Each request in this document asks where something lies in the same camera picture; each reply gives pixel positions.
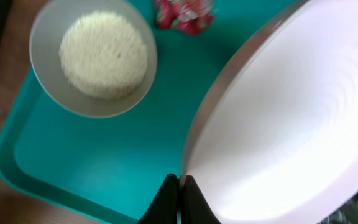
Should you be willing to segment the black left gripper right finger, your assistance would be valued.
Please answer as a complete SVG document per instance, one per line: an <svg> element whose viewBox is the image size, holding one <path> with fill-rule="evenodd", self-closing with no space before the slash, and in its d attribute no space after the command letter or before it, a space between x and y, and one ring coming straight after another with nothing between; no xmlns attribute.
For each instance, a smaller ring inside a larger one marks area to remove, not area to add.
<svg viewBox="0 0 358 224"><path fill-rule="evenodd" d="M181 189L181 222L182 224L221 224L191 175L186 176Z"/></svg>

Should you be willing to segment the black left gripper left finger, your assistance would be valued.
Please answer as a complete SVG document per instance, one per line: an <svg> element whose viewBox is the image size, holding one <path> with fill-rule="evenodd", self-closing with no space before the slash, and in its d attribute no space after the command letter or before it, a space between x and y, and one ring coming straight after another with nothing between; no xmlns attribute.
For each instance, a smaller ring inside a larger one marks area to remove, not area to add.
<svg viewBox="0 0 358 224"><path fill-rule="evenodd" d="M177 224L178 192L176 175L168 174L137 224Z"/></svg>

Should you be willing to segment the large white round plate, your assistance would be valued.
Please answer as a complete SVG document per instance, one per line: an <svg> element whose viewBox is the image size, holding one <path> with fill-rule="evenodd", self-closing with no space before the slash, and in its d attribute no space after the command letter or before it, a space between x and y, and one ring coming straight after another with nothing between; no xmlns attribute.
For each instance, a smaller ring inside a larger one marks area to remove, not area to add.
<svg viewBox="0 0 358 224"><path fill-rule="evenodd" d="M182 174L221 223L318 223L358 192L358 0L295 1L232 56Z"/></svg>

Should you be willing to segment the grey bowl of rice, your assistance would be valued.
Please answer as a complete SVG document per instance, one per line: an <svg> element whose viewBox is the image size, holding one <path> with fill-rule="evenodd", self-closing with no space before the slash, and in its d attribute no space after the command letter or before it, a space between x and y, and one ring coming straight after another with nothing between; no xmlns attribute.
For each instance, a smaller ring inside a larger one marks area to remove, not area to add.
<svg viewBox="0 0 358 224"><path fill-rule="evenodd" d="M110 118L149 92L157 46L129 1L51 1L36 17L29 42L32 68L51 99L73 113Z"/></svg>

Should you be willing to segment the red snack wrapper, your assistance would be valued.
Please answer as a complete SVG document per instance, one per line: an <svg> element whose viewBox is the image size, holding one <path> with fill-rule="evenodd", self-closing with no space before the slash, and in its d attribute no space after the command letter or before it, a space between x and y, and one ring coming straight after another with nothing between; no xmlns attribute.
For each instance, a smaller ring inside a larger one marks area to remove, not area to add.
<svg viewBox="0 0 358 224"><path fill-rule="evenodd" d="M205 31L212 23L213 0L154 0L155 25L188 35Z"/></svg>

